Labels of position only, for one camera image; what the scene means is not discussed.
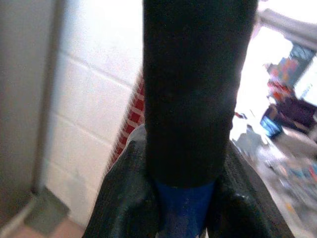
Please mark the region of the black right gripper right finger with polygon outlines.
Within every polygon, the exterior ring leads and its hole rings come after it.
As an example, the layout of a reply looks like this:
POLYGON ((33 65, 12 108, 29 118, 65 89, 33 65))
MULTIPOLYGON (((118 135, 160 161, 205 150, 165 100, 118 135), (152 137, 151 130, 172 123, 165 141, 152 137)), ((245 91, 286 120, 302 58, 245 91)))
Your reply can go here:
POLYGON ((292 238, 264 182, 230 142, 205 222, 211 238, 292 238))

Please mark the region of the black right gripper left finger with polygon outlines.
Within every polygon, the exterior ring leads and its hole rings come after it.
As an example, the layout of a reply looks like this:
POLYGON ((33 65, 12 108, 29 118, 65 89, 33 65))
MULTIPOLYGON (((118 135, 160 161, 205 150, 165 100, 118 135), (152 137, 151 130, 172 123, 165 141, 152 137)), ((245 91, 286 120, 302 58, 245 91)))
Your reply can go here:
POLYGON ((146 171, 145 142, 130 141, 104 178, 83 237, 156 237, 156 195, 146 171))

